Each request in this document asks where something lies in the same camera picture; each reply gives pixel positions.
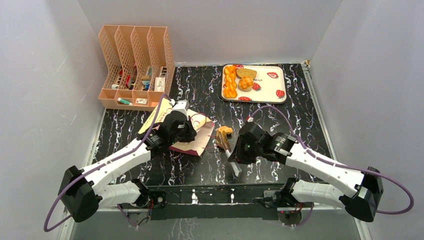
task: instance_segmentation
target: marble countertop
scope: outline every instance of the marble countertop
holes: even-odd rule
[[[297,134],[313,150],[330,156],[311,92],[300,64],[270,64],[283,69],[287,101],[274,106],[285,113]],[[215,129],[226,125],[237,133],[244,120],[264,103],[230,102],[221,99],[223,66],[177,67],[170,97],[188,100],[190,109],[206,114]],[[136,136],[150,112],[107,109],[95,149],[93,163],[125,147]],[[255,116],[255,121],[270,133],[289,133],[289,127],[277,112],[267,108]],[[235,145],[234,134],[231,146]],[[213,138],[208,145],[214,146]],[[240,165],[240,177],[234,177],[227,157],[222,150],[206,149],[201,157],[169,151],[151,161],[132,168],[112,184],[138,178],[147,186],[223,185],[284,183],[287,178],[298,177],[312,182],[314,176],[296,168],[283,166],[258,158],[255,164]]]

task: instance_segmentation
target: strawberry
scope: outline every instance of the strawberry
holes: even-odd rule
[[[241,97],[238,98],[238,100],[240,100],[240,101],[252,101],[252,99],[250,99],[247,96],[241,96]]]
[[[266,74],[268,74],[268,76],[270,76],[273,79],[278,79],[278,74],[276,72],[268,72]]]
[[[255,82],[255,83],[253,83],[252,89],[257,92],[257,91],[260,91],[262,88],[261,88],[261,86],[259,86],[259,84],[257,84]]]
[[[277,97],[278,97],[279,99],[284,98],[284,96],[286,95],[286,93],[285,93],[284,91],[282,91],[282,90],[277,90],[277,91],[275,92],[275,94],[277,94]]]

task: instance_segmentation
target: toast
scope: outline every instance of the toast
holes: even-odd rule
[[[237,68],[237,70],[235,70],[235,74],[241,79],[243,77],[251,77],[252,79],[255,79],[257,73],[257,71],[247,68]]]

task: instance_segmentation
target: divider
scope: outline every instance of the divider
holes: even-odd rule
[[[174,77],[175,63],[168,28],[105,25],[99,40],[109,69],[99,100],[108,109],[153,111],[162,94],[170,93]],[[150,67],[151,77],[147,75]],[[162,69],[166,69],[164,91],[154,91],[155,79],[161,76]],[[126,86],[128,78],[134,80],[132,88]],[[142,82],[149,79],[149,89],[145,90]],[[118,98],[132,105],[118,102]],[[147,102],[137,103],[137,99]]]

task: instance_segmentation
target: strawberry print tray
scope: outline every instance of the strawberry print tray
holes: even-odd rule
[[[257,66],[234,64],[236,68],[245,68],[257,72],[250,91],[243,91],[239,86],[239,77],[235,78],[237,83],[236,98],[224,97],[225,74],[222,73],[221,97],[227,101],[282,104],[286,101],[286,84],[283,70],[278,66]]]

